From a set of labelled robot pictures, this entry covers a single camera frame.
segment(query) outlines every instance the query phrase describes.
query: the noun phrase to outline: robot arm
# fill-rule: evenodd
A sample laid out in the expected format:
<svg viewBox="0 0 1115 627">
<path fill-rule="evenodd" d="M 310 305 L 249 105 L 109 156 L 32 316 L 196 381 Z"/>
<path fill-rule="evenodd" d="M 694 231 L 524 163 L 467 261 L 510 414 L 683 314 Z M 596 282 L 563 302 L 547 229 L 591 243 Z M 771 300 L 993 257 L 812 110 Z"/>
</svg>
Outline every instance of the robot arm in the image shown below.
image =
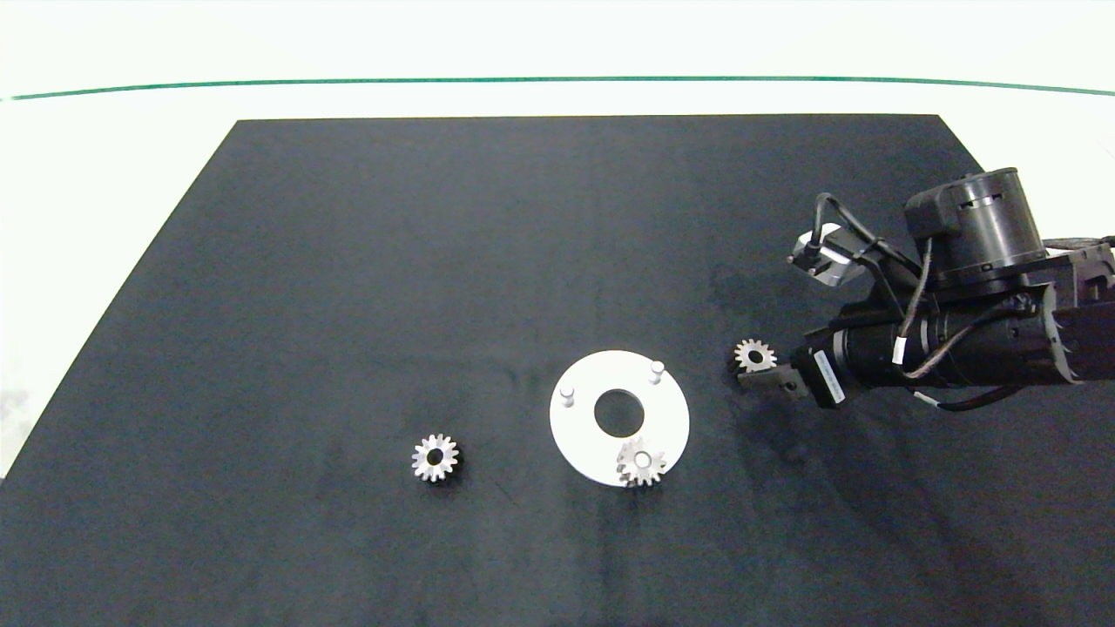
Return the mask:
<svg viewBox="0 0 1115 627">
<path fill-rule="evenodd" d="M 822 224 L 835 206 L 847 229 Z M 776 385 L 838 407 L 875 387 L 906 387 L 964 411 L 1025 386 L 1115 378 L 1115 259 L 1108 240 L 1043 242 L 1015 168 L 914 195 L 906 223 L 921 263 L 876 238 L 831 195 L 788 261 L 836 287 L 870 271 L 874 288 L 805 336 L 789 364 L 740 364 L 744 387 Z M 1046 244 L 1074 248 L 1049 255 Z M 961 403 L 918 387 L 999 386 Z"/>
</svg>

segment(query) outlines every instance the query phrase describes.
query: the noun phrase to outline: black table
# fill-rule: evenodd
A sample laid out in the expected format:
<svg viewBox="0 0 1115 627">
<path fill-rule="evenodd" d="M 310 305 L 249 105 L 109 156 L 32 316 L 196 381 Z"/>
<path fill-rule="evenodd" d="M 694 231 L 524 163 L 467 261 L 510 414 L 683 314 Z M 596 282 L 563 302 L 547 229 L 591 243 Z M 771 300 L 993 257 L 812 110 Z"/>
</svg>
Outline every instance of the black table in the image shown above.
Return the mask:
<svg viewBox="0 0 1115 627">
<path fill-rule="evenodd" d="M 824 412 L 725 373 L 867 289 L 786 266 L 814 194 L 910 251 L 902 202 L 979 170 L 933 116 L 242 122 L 0 486 L 0 625 L 1111 625 L 1112 385 Z M 650 490 L 550 433 L 607 348 L 689 403 Z"/>
</svg>

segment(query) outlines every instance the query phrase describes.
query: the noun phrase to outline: cable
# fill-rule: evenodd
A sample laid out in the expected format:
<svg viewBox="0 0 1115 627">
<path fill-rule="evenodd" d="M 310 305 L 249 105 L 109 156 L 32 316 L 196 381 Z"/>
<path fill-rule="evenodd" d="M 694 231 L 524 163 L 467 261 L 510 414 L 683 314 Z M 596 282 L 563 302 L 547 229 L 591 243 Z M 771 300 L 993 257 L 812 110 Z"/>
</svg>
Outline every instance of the cable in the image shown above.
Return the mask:
<svg viewBox="0 0 1115 627">
<path fill-rule="evenodd" d="M 968 412 L 970 409 L 978 409 L 980 407 L 987 407 L 992 403 L 998 403 L 1004 398 L 1017 394 L 1025 386 L 1021 385 L 1005 385 L 1002 387 L 997 387 L 990 392 L 985 392 L 979 396 L 973 396 L 967 401 L 958 401 L 954 403 L 941 403 L 940 401 L 933 398 L 932 396 L 922 394 L 912 387 L 908 387 L 906 390 L 914 395 L 919 401 L 929 403 L 930 405 L 937 407 L 938 409 L 944 409 L 946 412 Z"/>
<path fill-rule="evenodd" d="M 921 366 L 914 368 L 913 372 L 908 373 L 903 370 L 901 365 L 899 366 L 899 372 L 902 373 L 902 376 L 906 377 L 908 379 L 920 379 L 921 377 L 928 375 L 930 370 L 937 367 L 937 365 L 941 361 L 941 359 L 944 359 L 944 356 L 948 355 L 949 350 L 951 350 L 952 347 L 957 345 L 957 343 L 967 337 L 968 334 L 976 330 L 977 327 L 986 322 L 990 322 L 996 318 L 1012 316 L 1014 315 L 1012 311 L 998 310 L 998 307 L 1009 299 L 1010 297 L 1007 297 L 1000 300 L 999 302 L 996 302 L 995 305 L 985 309 L 983 312 L 977 316 L 975 320 L 964 325 L 959 331 L 952 334 L 952 336 L 949 339 L 944 340 L 943 344 L 938 346 L 935 350 L 930 353 L 929 357 L 927 357 L 925 360 L 922 361 Z"/>
<path fill-rule="evenodd" d="M 911 261 L 909 257 L 892 248 L 891 244 L 886 243 L 886 241 L 882 238 L 875 237 L 874 233 L 869 231 L 867 228 L 864 226 L 863 223 L 860 222 L 846 206 L 844 206 L 844 203 L 836 200 L 836 196 L 830 194 L 828 192 L 817 194 L 816 203 L 813 209 L 813 235 L 809 238 L 806 249 L 813 252 L 821 250 L 822 218 L 824 215 L 825 208 L 830 204 L 836 210 L 836 213 L 844 219 L 844 222 L 849 225 L 849 228 L 855 231 L 860 238 L 867 242 L 869 248 L 878 248 L 880 252 L 901 263 L 914 276 L 918 276 L 921 272 L 921 268 L 918 267 L 917 263 Z"/>
<path fill-rule="evenodd" d="M 910 326 L 913 325 L 914 315 L 918 312 L 918 305 L 921 301 L 921 295 L 925 291 L 925 284 L 929 283 L 929 267 L 932 262 L 933 238 L 927 238 L 925 254 L 922 257 L 921 261 L 921 277 L 918 278 L 918 286 L 913 289 L 913 296 L 910 297 L 910 303 L 906 306 L 906 312 L 902 318 L 902 324 L 899 325 L 898 337 L 894 338 L 894 350 L 891 354 L 891 361 L 896 364 L 900 368 L 902 367 L 902 361 L 905 359 L 906 336 L 910 334 Z"/>
<path fill-rule="evenodd" d="M 1106 238 L 1060 238 L 1053 240 L 1041 240 L 1041 244 L 1046 248 L 1051 248 L 1056 250 L 1080 250 L 1085 248 L 1097 247 L 1099 244 L 1108 244 L 1115 247 L 1115 235 L 1107 235 Z"/>
</svg>

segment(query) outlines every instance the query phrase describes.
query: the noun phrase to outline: metal gear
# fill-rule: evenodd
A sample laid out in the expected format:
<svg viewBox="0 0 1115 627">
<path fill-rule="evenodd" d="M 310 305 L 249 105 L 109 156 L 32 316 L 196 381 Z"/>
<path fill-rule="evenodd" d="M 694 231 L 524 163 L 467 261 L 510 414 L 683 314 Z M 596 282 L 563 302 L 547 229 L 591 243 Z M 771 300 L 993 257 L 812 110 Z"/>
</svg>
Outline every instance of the metal gear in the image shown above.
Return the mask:
<svg viewBox="0 0 1115 627">
<path fill-rule="evenodd" d="M 769 370 L 777 360 L 774 350 L 757 339 L 745 339 L 736 345 L 736 365 L 745 373 Z"/>
<path fill-rule="evenodd" d="M 415 469 L 415 476 L 430 483 L 437 483 L 445 479 L 446 473 L 453 472 L 460 452 L 456 442 L 440 433 L 436 437 L 432 433 L 428 438 L 423 438 L 415 451 L 417 453 L 410 456 L 415 463 L 410 467 Z"/>
<path fill-rule="evenodd" d="M 620 473 L 620 480 L 627 482 L 629 488 L 651 485 L 662 480 L 662 469 L 666 467 L 663 457 L 665 453 L 651 453 L 642 437 L 638 437 L 620 447 L 620 454 L 615 457 L 619 464 L 615 472 Z"/>
</svg>

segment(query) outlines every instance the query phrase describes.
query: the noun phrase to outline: gear teeth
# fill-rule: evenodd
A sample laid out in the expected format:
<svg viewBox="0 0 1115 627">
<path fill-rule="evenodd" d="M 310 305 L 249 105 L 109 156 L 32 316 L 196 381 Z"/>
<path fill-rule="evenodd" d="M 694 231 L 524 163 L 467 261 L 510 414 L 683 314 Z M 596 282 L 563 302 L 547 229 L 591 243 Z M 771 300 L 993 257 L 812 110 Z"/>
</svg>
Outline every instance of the gear teeth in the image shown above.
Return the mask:
<svg viewBox="0 0 1115 627">
<path fill-rule="evenodd" d="M 442 452 L 442 460 L 432 464 L 428 461 L 429 453 L 435 450 Z M 414 460 L 410 467 L 415 469 L 415 476 L 430 483 L 444 481 L 446 474 L 452 473 L 453 466 L 459 462 L 457 455 L 460 450 L 457 448 L 457 443 L 444 433 L 436 436 L 432 433 L 429 437 L 421 438 L 421 444 L 415 446 L 415 454 L 410 456 Z"/>
<path fill-rule="evenodd" d="M 758 354 L 756 360 L 752 354 Z M 759 373 L 774 368 L 778 357 L 770 350 L 770 347 L 757 339 L 745 339 L 736 345 L 736 367 L 745 373 Z"/>
<path fill-rule="evenodd" d="M 650 463 L 646 466 L 639 465 L 638 456 L 642 454 L 649 457 Z M 665 453 L 651 453 L 643 443 L 642 437 L 626 442 L 620 447 L 620 453 L 615 457 L 619 464 L 615 472 L 620 475 L 620 481 L 628 488 L 639 485 L 653 485 L 662 480 L 666 469 Z"/>
</svg>

